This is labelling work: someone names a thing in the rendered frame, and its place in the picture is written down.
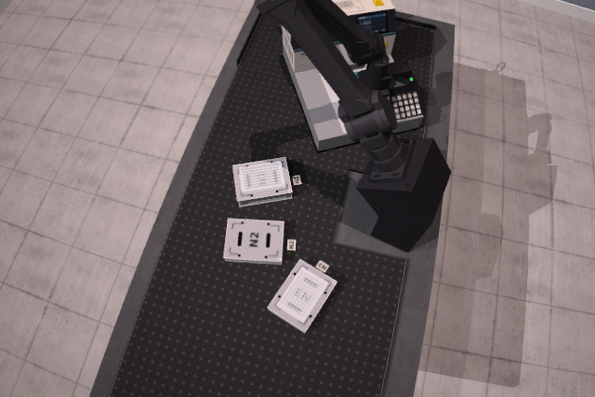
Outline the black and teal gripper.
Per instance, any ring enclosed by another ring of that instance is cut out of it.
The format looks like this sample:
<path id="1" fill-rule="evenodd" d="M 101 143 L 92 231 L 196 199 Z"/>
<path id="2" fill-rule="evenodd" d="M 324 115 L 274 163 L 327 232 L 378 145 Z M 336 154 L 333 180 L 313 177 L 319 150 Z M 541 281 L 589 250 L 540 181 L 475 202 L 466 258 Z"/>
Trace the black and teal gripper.
<path id="1" fill-rule="evenodd" d="M 364 83 L 364 85 L 366 85 L 367 87 L 370 88 L 370 90 L 372 92 L 376 91 L 378 89 L 378 85 L 379 85 L 379 81 L 380 79 L 384 78 L 386 76 L 386 74 L 383 77 L 373 77 L 369 74 L 367 74 L 366 70 L 362 70 L 356 73 L 356 75 L 359 77 L 359 79 Z M 383 97 L 388 97 L 390 92 L 388 91 L 388 89 L 386 90 L 381 90 L 380 93 L 382 94 Z"/>

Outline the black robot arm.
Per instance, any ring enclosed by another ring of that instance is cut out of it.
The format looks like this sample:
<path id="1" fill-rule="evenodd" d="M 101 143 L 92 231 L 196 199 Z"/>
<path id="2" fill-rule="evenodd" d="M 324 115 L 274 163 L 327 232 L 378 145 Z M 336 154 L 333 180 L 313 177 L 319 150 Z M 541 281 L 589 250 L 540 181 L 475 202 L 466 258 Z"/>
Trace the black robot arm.
<path id="1" fill-rule="evenodd" d="M 396 114 L 380 91 L 389 89 L 391 79 L 403 83 L 410 78 L 407 61 L 389 63 L 383 35 L 354 22 L 332 0 L 255 0 L 255 6 L 284 26 L 337 94 L 342 103 L 337 115 L 348 136 L 361 141 L 375 164 L 371 180 L 403 181 L 415 143 L 394 136 L 391 130 L 397 127 Z M 376 91 L 356 76 L 323 27 L 345 47 L 354 64 L 367 64 L 367 73 L 376 78 L 386 74 Z"/>

